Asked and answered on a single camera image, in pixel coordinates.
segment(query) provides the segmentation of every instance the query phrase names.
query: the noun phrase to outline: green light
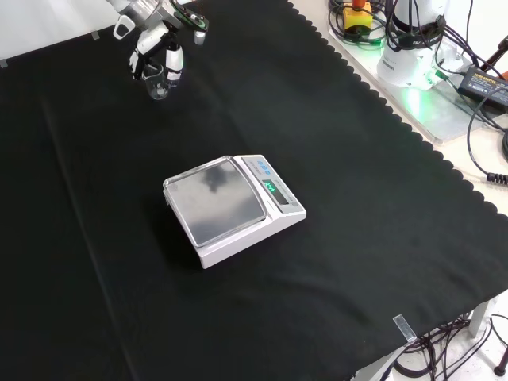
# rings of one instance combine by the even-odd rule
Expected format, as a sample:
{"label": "green light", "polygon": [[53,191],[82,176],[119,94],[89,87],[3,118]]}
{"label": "green light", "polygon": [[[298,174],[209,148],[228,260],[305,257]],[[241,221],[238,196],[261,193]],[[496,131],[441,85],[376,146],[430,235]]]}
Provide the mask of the green light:
{"label": "green light", "polygon": [[265,186],[266,188],[268,188],[268,190],[269,190],[271,193],[275,192],[275,188],[271,185],[271,183],[270,183],[269,181],[265,182],[265,183],[264,183],[264,186]]}

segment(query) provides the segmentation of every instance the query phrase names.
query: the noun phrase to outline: wire bundle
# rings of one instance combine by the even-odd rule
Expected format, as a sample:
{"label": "wire bundle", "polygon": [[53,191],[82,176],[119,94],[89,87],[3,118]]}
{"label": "wire bundle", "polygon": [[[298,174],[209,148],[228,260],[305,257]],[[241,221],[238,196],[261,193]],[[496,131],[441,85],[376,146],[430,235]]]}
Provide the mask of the wire bundle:
{"label": "wire bundle", "polygon": [[[466,364],[487,342],[489,336],[492,332],[498,337],[498,339],[506,346],[508,344],[501,338],[498,331],[494,326],[494,322],[492,318],[503,318],[508,320],[508,317],[493,314],[490,318],[490,325],[485,332],[483,332],[482,337],[477,341],[474,345],[472,345],[467,352],[465,352],[458,360],[454,361],[452,364],[447,364],[447,351],[450,345],[450,342],[453,338],[464,328],[468,327],[471,323],[468,320],[467,315],[463,315],[458,317],[454,322],[449,323],[447,325],[441,326],[439,329],[435,330],[433,333],[426,334],[420,337],[415,343],[406,348],[406,350],[402,353],[418,353],[425,352],[429,354],[429,361],[427,363],[427,367],[421,370],[411,370],[403,367],[398,359],[388,368],[387,372],[381,378],[384,381],[388,375],[390,374],[391,369],[395,369],[400,374],[410,377],[412,379],[420,378],[425,375],[429,375],[431,381],[436,381],[438,377],[443,375],[443,380],[448,380],[457,370],[459,370],[464,364]],[[444,348],[441,350],[439,356],[437,356],[437,350],[434,348],[437,344],[441,344],[444,342]],[[439,362],[443,363],[443,370],[440,373],[437,373],[437,365]]]}

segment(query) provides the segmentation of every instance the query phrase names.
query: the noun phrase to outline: table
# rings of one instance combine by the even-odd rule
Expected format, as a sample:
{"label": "table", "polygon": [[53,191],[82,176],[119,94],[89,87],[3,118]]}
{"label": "table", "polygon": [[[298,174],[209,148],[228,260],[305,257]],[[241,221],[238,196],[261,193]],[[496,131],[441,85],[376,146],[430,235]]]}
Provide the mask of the table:
{"label": "table", "polygon": [[[327,2],[308,2],[307,0],[293,0],[295,9],[299,11],[308,21],[312,22],[312,25],[317,31],[328,41],[328,44],[333,46],[336,52],[346,54],[344,47],[338,44],[333,37],[329,35],[329,24],[327,20],[328,15],[328,3]],[[482,10],[476,8],[473,13],[476,17],[482,14]],[[457,22],[460,16],[454,14],[454,21]],[[503,31],[496,29],[499,34],[499,40],[502,38]],[[476,48],[481,48],[480,55],[485,57],[488,56],[488,47],[482,46],[482,39],[478,36],[477,39],[472,39],[471,45]],[[383,96],[383,89],[379,88],[377,84],[373,83],[369,78],[368,73],[361,66],[356,65],[356,62],[349,61],[348,64],[354,68],[355,73],[358,73],[362,80],[369,83],[369,86],[376,89]],[[401,117],[401,119],[408,125],[412,125],[412,130],[416,133],[421,134],[423,140],[428,141],[424,133],[421,133],[417,128],[413,126],[410,118],[406,115],[406,111],[397,107],[389,99],[387,104],[394,110],[394,112]],[[503,115],[497,119],[497,122],[508,128],[508,116]],[[471,134],[471,146],[475,153],[476,159],[482,163],[483,167],[489,168],[488,171],[494,173],[508,173],[508,163],[504,160],[500,151],[502,143],[502,134],[497,133],[493,129],[489,129],[487,126],[483,129],[477,130]],[[476,168],[469,157],[468,150],[466,147],[466,138],[456,139],[448,144],[434,145],[433,148],[443,154],[446,160],[449,160],[454,168],[458,169],[464,179],[471,182],[476,191],[480,192],[486,201],[493,203],[498,212],[501,214],[508,215],[508,188],[493,185],[485,180],[485,176]],[[476,337],[481,324],[484,322],[488,311],[490,310],[494,301],[487,301],[479,305],[475,309],[473,319],[471,321],[470,332],[473,337]],[[359,381],[375,381],[384,373],[391,362],[402,352],[403,348],[392,352],[390,355],[384,356],[380,360],[373,363],[371,366],[366,367],[356,375],[356,379]]]}
{"label": "table", "polygon": [[[8,149],[9,131],[28,138],[29,116],[40,121],[45,163],[74,212],[63,221],[82,234],[107,307],[95,313],[111,317],[122,369],[134,379],[343,379],[404,344],[393,316],[423,333],[506,288],[508,221],[285,1],[217,0],[203,12],[214,33],[188,45],[182,86],[161,103],[118,70],[129,41],[106,33],[10,60],[1,78],[0,115],[11,110],[2,154],[19,168],[26,149]],[[308,217],[202,271],[162,181],[249,153],[270,160]],[[2,200],[29,217],[29,191]],[[27,245],[28,258],[53,249]]]}

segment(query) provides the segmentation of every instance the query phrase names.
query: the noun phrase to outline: metal plate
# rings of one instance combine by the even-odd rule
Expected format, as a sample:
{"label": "metal plate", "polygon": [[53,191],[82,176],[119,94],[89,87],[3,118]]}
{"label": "metal plate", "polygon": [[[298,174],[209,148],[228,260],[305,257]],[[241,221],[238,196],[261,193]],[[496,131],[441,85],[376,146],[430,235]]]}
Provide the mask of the metal plate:
{"label": "metal plate", "polygon": [[164,194],[196,247],[267,216],[250,180],[229,156],[167,179]]}

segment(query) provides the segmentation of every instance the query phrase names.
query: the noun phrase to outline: table leg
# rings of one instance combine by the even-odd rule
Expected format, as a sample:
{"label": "table leg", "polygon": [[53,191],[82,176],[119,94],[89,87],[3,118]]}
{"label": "table leg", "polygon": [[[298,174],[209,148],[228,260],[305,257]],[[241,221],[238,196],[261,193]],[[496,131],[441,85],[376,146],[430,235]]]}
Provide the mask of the table leg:
{"label": "table leg", "polygon": [[469,333],[473,337],[478,336],[478,331],[482,325],[483,320],[487,316],[487,311],[489,310],[489,307],[494,304],[494,299],[491,299],[485,303],[480,304],[473,311],[473,317],[471,318],[471,323],[469,324]]}
{"label": "table leg", "polygon": [[377,360],[375,363],[360,369],[354,378],[354,381],[379,381],[383,373],[388,367],[400,356],[405,347],[401,347],[396,351],[392,352],[388,356]]}

